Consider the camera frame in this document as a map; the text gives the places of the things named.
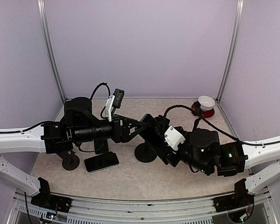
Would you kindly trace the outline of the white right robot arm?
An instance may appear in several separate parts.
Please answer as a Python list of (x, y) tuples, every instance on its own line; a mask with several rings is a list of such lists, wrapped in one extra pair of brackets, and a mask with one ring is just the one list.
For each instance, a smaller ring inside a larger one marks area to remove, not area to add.
[(165, 153), (167, 163), (176, 166), (182, 161), (206, 175), (216, 172), (218, 176), (234, 176), (271, 162), (265, 169), (236, 182), (234, 193), (217, 198), (217, 206), (239, 207), (249, 203), (254, 195), (280, 177), (280, 136), (221, 145), (218, 133), (207, 129), (186, 132), (170, 126), (164, 132), (159, 128), (155, 132), (160, 137), (158, 148)]

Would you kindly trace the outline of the blue-edged black smartphone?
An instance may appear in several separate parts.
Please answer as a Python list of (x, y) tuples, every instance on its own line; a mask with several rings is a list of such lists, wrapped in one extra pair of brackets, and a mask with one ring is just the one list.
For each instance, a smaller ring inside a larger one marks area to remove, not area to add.
[[(147, 124), (147, 127), (146, 127), (146, 129), (144, 131), (149, 130), (149, 131), (152, 131), (153, 133), (155, 133), (155, 131), (156, 131), (155, 130), (156, 122), (155, 122), (154, 117), (151, 114), (145, 114), (144, 117), (141, 119), (141, 122), (145, 122)], [(161, 138), (159, 139), (159, 137), (157, 135), (156, 135), (156, 137), (157, 137), (157, 140), (156, 140), (156, 143), (155, 143), (154, 147), (157, 146), (158, 140), (161, 139)]]

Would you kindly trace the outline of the black round-base pole stand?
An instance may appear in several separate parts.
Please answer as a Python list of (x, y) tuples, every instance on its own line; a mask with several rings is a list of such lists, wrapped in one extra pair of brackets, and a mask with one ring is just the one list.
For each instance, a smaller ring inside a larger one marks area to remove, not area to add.
[(143, 131), (140, 136), (144, 139), (144, 143), (139, 144), (135, 150), (135, 158), (143, 163), (153, 162), (157, 158), (156, 152), (153, 150), (157, 137), (152, 131)]

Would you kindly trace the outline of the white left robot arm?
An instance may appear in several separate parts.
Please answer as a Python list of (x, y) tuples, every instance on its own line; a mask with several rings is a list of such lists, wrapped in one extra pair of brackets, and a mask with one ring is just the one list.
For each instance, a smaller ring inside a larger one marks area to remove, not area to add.
[(119, 115), (113, 115), (111, 120), (98, 119), (92, 114), (89, 98), (74, 98), (65, 102), (64, 116), (59, 122), (44, 121), (20, 130), (0, 129), (0, 178), (23, 190), (31, 197), (33, 205), (61, 210), (62, 205), (71, 203), (70, 198), (52, 194), (48, 181), (23, 172), (2, 155), (16, 152), (58, 154), (93, 140), (112, 139), (115, 143), (126, 143), (146, 126), (144, 122)]

